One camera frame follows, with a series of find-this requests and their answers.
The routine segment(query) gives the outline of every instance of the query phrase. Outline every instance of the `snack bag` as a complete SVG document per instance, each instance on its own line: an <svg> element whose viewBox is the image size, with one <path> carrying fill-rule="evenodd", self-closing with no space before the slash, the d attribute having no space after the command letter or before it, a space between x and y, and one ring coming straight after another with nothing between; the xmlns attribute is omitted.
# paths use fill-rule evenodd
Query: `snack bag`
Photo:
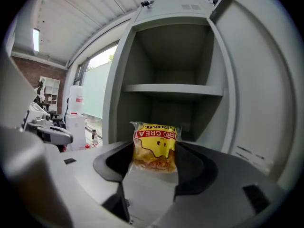
<svg viewBox="0 0 304 228"><path fill-rule="evenodd" d="M155 172L175 172L175 141L180 139L181 130L166 125L131 123L135 127L133 166Z"/></svg>

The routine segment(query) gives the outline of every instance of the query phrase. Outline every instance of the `vent slot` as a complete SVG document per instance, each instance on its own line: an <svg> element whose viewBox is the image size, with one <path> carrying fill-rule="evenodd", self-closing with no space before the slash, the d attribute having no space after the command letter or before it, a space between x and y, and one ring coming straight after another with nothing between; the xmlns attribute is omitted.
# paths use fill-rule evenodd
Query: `vent slot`
<svg viewBox="0 0 304 228"><path fill-rule="evenodd" d="M251 153L252 154L252 152L251 151L249 151L249 150L247 150L247 149L245 149L244 147L241 147L241 146L237 146L239 149L241 149L241 150L243 150L243 151L246 151L246 152L248 152L248 153Z"/></svg>
<svg viewBox="0 0 304 228"><path fill-rule="evenodd" d="M191 4L193 10L201 10L199 5Z"/></svg>
<svg viewBox="0 0 304 228"><path fill-rule="evenodd" d="M269 200L265 197L265 195L262 193L261 189L257 185L243 187L243 190L256 214L259 214L269 206Z"/></svg>
<svg viewBox="0 0 304 228"><path fill-rule="evenodd" d="M244 155L236 152L236 154L239 156L239 157L242 157L243 159L245 159L246 161L249 161L249 159L247 157L245 157Z"/></svg>
<svg viewBox="0 0 304 228"><path fill-rule="evenodd" d="M190 10L191 9L189 4L182 4L181 7L182 7L183 10Z"/></svg>
<svg viewBox="0 0 304 228"><path fill-rule="evenodd" d="M265 159L263 156L260 156L260 155L258 155L258 154L256 154L256 157L258 157L258 158L260 158L260 159L262 159L262 160Z"/></svg>

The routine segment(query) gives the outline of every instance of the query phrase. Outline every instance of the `ceiling light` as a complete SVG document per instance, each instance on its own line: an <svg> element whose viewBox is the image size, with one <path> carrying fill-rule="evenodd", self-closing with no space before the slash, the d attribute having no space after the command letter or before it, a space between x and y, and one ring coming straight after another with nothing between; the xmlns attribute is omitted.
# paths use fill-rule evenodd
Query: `ceiling light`
<svg viewBox="0 0 304 228"><path fill-rule="evenodd" d="M39 51L39 29L33 29L34 50Z"/></svg>

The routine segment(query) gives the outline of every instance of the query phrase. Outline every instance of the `ceiling panel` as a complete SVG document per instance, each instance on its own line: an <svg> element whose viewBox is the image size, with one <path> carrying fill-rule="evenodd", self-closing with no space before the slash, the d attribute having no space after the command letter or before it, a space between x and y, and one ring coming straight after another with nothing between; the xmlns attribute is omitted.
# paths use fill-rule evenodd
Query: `ceiling panel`
<svg viewBox="0 0 304 228"><path fill-rule="evenodd" d="M117 17L135 10L145 0L44 0L36 18L20 16L16 44L31 48L30 26L40 30L40 56L67 62L97 31Z"/></svg>

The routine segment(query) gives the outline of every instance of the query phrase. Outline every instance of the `floor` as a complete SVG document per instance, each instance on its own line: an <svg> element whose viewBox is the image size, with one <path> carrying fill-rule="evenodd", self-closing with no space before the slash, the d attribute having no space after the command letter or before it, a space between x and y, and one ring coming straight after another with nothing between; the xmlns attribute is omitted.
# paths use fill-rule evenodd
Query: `floor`
<svg viewBox="0 0 304 228"><path fill-rule="evenodd" d="M87 126L91 129L96 129L99 136L103 136L103 120L101 118L83 114L86 117Z"/></svg>

